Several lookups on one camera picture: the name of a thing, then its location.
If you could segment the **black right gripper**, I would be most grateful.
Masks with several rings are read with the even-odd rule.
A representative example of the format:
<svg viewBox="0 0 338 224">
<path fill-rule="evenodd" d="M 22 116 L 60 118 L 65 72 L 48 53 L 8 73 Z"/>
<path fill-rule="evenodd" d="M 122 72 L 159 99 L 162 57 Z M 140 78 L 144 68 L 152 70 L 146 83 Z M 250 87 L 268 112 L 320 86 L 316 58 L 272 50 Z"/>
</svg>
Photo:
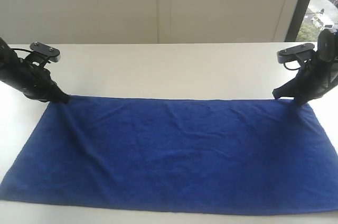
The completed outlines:
<svg viewBox="0 0 338 224">
<path fill-rule="evenodd" d="M 317 51 L 292 79 L 274 89 L 274 99 L 291 97 L 298 105 L 321 98 L 337 86 L 337 34 L 323 30 L 317 39 Z"/>
</svg>

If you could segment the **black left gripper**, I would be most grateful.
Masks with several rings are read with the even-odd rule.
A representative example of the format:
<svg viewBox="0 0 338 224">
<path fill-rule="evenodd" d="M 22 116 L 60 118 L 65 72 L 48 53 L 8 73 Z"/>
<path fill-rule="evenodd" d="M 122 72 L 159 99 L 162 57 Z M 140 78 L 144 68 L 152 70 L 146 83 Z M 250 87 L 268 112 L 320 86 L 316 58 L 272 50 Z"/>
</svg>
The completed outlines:
<svg viewBox="0 0 338 224">
<path fill-rule="evenodd" d="M 71 97 L 52 80 L 48 69 L 39 68 L 17 55 L 16 50 L 1 39 L 1 82 L 18 90 L 26 97 L 43 102 L 67 104 Z"/>
</svg>

